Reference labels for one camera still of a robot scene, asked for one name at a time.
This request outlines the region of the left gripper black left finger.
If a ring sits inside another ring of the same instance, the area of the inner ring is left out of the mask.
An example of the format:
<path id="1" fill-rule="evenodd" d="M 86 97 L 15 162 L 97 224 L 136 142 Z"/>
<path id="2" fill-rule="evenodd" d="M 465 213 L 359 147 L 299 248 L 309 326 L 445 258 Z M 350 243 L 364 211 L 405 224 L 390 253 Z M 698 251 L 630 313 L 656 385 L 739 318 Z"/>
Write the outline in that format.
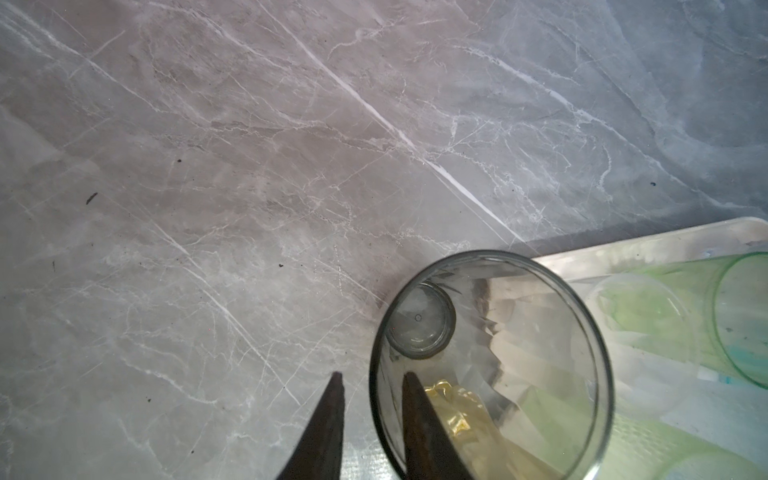
<path id="1" fill-rule="evenodd" d="M 341 372 L 330 380 L 278 479 L 335 479 L 342 468 L 345 395 Z"/>

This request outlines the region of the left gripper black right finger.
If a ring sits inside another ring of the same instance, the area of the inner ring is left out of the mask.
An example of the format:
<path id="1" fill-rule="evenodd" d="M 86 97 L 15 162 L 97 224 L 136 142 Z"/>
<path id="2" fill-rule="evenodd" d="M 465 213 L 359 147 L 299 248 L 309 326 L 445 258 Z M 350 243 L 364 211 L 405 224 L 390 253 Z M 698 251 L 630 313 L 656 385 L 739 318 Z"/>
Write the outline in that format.
<path id="1" fill-rule="evenodd" d="M 403 378 L 401 405 L 406 478 L 472 479 L 412 371 Z"/>

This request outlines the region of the dark grey glass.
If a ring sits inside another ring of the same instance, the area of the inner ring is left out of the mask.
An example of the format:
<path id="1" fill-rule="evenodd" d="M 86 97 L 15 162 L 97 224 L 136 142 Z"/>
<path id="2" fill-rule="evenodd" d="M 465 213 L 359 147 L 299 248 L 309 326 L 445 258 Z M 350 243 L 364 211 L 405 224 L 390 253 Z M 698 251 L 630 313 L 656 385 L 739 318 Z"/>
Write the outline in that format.
<path id="1" fill-rule="evenodd" d="M 385 302 L 369 399 L 382 448 L 406 473 L 402 382 L 440 380 L 480 397 L 501 434 L 560 479 L 594 479 L 615 389 L 599 327 L 574 289 L 540 263 L 500 250 L 427 266 Z"/>

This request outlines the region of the pale green frosted glass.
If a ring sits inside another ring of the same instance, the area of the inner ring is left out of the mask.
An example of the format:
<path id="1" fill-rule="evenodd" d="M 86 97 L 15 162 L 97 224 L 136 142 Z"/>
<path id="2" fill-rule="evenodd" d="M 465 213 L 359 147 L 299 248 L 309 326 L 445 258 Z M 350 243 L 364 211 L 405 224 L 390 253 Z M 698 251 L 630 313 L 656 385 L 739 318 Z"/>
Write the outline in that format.
<path id="1" fill-rule="evenodd" d="M 616 413 L 599 479 L 765 479 L 753 462 L 687 432 Z"/>

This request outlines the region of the clear glass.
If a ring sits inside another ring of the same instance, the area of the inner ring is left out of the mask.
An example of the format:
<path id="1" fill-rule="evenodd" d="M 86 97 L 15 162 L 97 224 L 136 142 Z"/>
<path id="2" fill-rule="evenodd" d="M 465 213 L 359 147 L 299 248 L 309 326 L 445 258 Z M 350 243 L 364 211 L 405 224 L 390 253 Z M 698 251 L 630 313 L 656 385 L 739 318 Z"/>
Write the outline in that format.
<path id="1" fill-rule="evenodd" d="M 604 339 L 618 410 L 657 419 L 691 393 L 700 367 L 694 322 L 663 283 L 639 274 L 578 279 L 570 286 Z"/>

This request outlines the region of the bright green glass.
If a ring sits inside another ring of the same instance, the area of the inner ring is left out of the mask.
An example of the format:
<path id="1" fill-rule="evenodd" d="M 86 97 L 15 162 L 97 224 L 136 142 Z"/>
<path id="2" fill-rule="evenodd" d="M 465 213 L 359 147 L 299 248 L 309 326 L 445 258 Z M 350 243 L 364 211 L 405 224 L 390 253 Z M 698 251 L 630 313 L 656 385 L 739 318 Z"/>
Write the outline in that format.
<path id="1" fill-rule="evenodd" d="M 658 280 L 681 300 L 694 322 L 700 366 L 766 387 L 766 253 L 675 262 L 624 274 Z"/>

